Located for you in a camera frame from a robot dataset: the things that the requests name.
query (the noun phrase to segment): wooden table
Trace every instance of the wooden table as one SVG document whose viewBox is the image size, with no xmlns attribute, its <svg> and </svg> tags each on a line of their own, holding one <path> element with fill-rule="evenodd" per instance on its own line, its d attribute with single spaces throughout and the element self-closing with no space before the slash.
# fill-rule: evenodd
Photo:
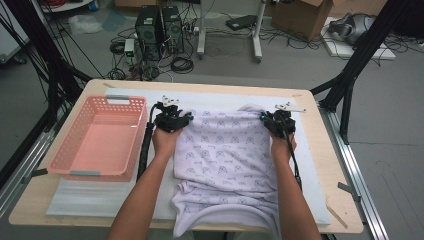
<svg viewBox="0 0 424 240">
<path fill-rule="evenodd" d="M 279 96 L 294 98 L 296 103 L 308 111 L 301 115 L 301 120 L 308 136 L 308 145 L 321 182 L 331 224 L 319 225 L 321 233 L 360 233 L 363 230 L 361 218 L 350 193 L 337 187 L 338 182 L 346 184 L 339 161 L 331 144 L 330 138 L 321 119 L 316 102 L 308 90 L 236 87 L 200 84 L 131 82 L 113 80 L 92 80 L 85 87 L 74 109 L 63 124 L 55 141 L 42 160 L 39 168 L 46 168 L 59 147 L 60 140 L 69 129 L 71 122 L 81 107 L 83 100 L 90 94 L 104 94 L 108 88 L 148 89 L 163 91 L 204 92 L 223 94 L 246 94 L 257 96 Z M 99 217 L 58 217 L 47 216 L 46 210 L 59 183 L 59 175 L 47 174 L 34 177 L 28 184 L 14 210 L 10 214 L 11 224 L 18 225 L 48 225 L 48 226 L 103 226 L 110 227 L 113 218 Z M 151 228 L 172 228 L 172 220 L 153 220 Z M 255 231 L 252 228 L 236 225 L 201 225 L 195 230 L 220 231 Z"/>
</svg>

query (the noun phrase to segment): gray floor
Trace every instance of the gray floor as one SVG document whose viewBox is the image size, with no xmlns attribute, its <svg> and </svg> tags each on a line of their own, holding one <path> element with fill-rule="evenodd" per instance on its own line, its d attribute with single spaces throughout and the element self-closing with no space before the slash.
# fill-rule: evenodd
<svg viewBox="0 0 424 240">
<path fill-rule="evenodd" d="M 109 10 L 93 14 L 105 22 Z M 225 28 L 225 17 L 213 25 Z M 269 28 L 269 19 L 265 19 Z M 102 74 L 111 68 L 110 39 L 134 25 L 127 19 L 115 32 L 76 36 L 81 48 Z M 65 38 L 77 68 L 98 76 L 77 48 Z M 206 55 L 198 60 L 189 75 L 171 73 L 174 82 L 205 83 L 273 88 L 311 89 L 335 77 L 346 64 L 329 57 L 324 46 L 318 50 L 298 50 L 286 45 L 286 38 L 271 43 L 262 41 L 262 63 L 254 62 L 250 39 L 214 35 L 208 37 Z M 352 102 L 349 140 L 371 192 L 374 203 L 391 239 L 422 239 L 424 236 L 423 106 L 424 54 L 409 50 L 396 53 L 395 61 L 383 61 L 381 67 L 370 62 L 360 75 Z M 158 81 L 169 82 L 168 75 Z M 316 100 L 325 96 L 320 94 Z M 35 71 L 30 64 L 0 67 L 0 167 L 46 109 Z M 0 221 L 1 239 L 42 238 L 103 239 L 105 228 L 38 228 L 11 226 L 9 212 Z M 360 235 L 337 235 L 338 239 L 371 239 L 365 230 Z"/>
</svg>

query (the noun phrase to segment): electronic equipment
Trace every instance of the electronic equipment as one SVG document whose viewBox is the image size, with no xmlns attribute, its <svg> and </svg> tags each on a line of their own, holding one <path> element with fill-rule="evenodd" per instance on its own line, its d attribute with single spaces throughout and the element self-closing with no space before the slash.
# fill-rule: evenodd
<svg viewBox="0 0 424 240">
<path fill-rule="evenodd" d="M 171 99 L 163 96 L 162 102 L 157 102 L 152 106 L 149 121 L 147 122 L 146 131 L 144 133 L 143 144 L 141 145 L 137 180 L 141 177 L 141 175 L 143 175 L 147 167 L 147 157 L 149 154 L 150 141 L 152 139 L 154 126 L 156 125 L 158 128 L 171 133 L 186 127 L 190 124 L 190 121 L 194 119 L 191 112 L 186 112 L 183 116 L 180 116 L 183 110 L 178 110 L 178 103 L 178 99 Z M 152 121 L 153 111 L 155 108 L 162 112 L 156 115 L 156 119 Z"/>
<path fill-rule="evenodd" d="M 296 105 L 287 104 L 275 105 L 276 110 L 274 113 L 262 112 L 259 120 L 264 123 L 264 126 L 275 136 L 285 139 L 289 147 L 290 154 L 294 163 L 294 177 L 302 190 L 302 179 L 300 178 L 299 168 L 297 166 L 296 157 L 294 155 L 294 149 L 289 139 L 290 134 L 296 131 L 296 121 L 291 118 L 290 111 L 305 112 L 304 108 L 300 108 Z"/>
<path fill-rule="evenodd" d="M 125 40 L 124 48 L 125 58 L 130 66 L 134 66 L 137 63 L 137 55 L 135 51 L 135 40 L 132 38 Z"/>
<path fill-rule="evenodd" d="M 225 23 L 233 31 L 237 31 L 243 28 L 252 27 L 256 23 L 257 16 L 247 15 L 244 17 L 234 18 L 226 21 Z"/>
<path fill-rule="evenodd" d="M 328 27 L 329 33 L 337 33 L 352 46 L 358 45 L 359 41 L 370 29 L 374 19 L 362 13 L 347 13 L 337 21 L 331 21 Z"/>
<path fill-rule="evenodd" d="M 162 8 L 163 25 L 165 28 L 165 41 L 168 53 L 183 53 L 184 42 L 182 21 L 177 6 Z"/>
<path fill-rule="evenodd" d="M 160 47 L 164 41 L 164 35 L 159 6 L 141 6 L 135 23 L 135 30 L 140 43 L 143 60 L 160 60 Z"/>
</svg>

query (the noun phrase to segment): white mat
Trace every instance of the white mat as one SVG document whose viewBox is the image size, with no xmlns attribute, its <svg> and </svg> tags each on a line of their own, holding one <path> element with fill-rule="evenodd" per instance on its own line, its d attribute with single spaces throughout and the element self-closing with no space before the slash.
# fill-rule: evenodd
<svg viewBox="0 0 424 240">
<path fill-rule="evenodd" d="M 162 100 L 162 96 L 166 95 L 170 98 L 180 99 L 180 109 L 209 109 L 209 110 L 237 110 L 239 106 L 248 103 L 254 103 L 264 106 L 268 111 L 275 110 L 275 104 L 286 103 L 290 101 L 295 103 L 293 99 L 281 97 L 268 97 L 268 96 L 252 96 L 252 95 L 235 95 L 235 94 L 211 94 L 211 93 L 192 93 L 192 92 L 169 92 L 169 91 L 153 91 L 153 90 L 135 90 L 135 89 L 118 89 L 110 88 L 106 94 L 112 95 L 131 95 L 131 96 L 145 96 L 147 98 L 148 109 L 157 101 Z M 314 215 L 315 220 L 321 224 L 330 224 L 330 218 L 327 212 L 323 193 L 315 170 L 314 162 L 312 160 L 307 137 L 300 121 L 299 113 L 293 113 L 292 118 L 296 120 L 296 141 L 298 143 L 297 156 L 300 174 L 303 183 L 303 193 L 306 201 Z M 153 158 L 153 146 L 150 147 L 149 161 Z M 158 202 L 153 215 L 154 219 L 175 219 L 175 209 L 171 207 L 171 199 L 174 196 L 174 187 L 180 181 L 174 178 L 173 175 L 173 158 L 165 170 L 162 185 L 159 190 Z M 112 188 L 113 185 L 118 183 L 89 183 L 89 187 L 97 185 L 97 197 L 88 201 L 87 192 L 90 190 L 83 190 L 86 183 L 80 181 L 66 181 L 61 180 L 58 190 L 53 197 L 50 208 L 47 212 L 48 215 L 70 215 L 70 216 L 101 216 L 101 217 L 114 217 L 125 199 L 124 195 L 128 194 L 128 190 L 123 190 L 125 187 Z M 70 206 L 64 199 L 74 196 L 72 199 L 73 204 Z"/>
<path fill-rule="evenodd" d="M 332 57 L 342 57 L 342 58 L 350 58 L 352 57 L 354 51 L 352 46 L 348 43 L 344 42 L 341 37 L 337 33 L 329 33 L 328 27 L 331 21 L 338 20 L 337 18 L 328 17 L 325 21 L 325 25 L 321 30 L 321 36 L 325 40 L 325 46 L 327 47 L 330 56 Z M 383 43 L 380 46 L 372 59 L 384 59 L 384 60 L 395 60 L 396 56 L 393 54 L 390 49 L 387 49 L 387 46 Z"/>
</svg>

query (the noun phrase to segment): printed pattern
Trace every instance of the printed pattern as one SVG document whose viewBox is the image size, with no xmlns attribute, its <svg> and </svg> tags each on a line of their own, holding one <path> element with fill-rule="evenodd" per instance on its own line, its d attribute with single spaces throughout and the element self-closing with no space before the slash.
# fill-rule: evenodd
<svg viewBox="0 0 424 240">
<path fill-rule="evenodd" d="M 174 237 L 202 222 L 209 209 L 230 206 L 258 215 L 257 226 L 278 234 L 276 176 L 268 130 L 255 112 L 192 111 L 194 120 L 177 141 L 174 174 L 182 179 L 173 198 L 178 209 Z M 246 223 L 239 212 L 216 223 Z"/>
</svg>

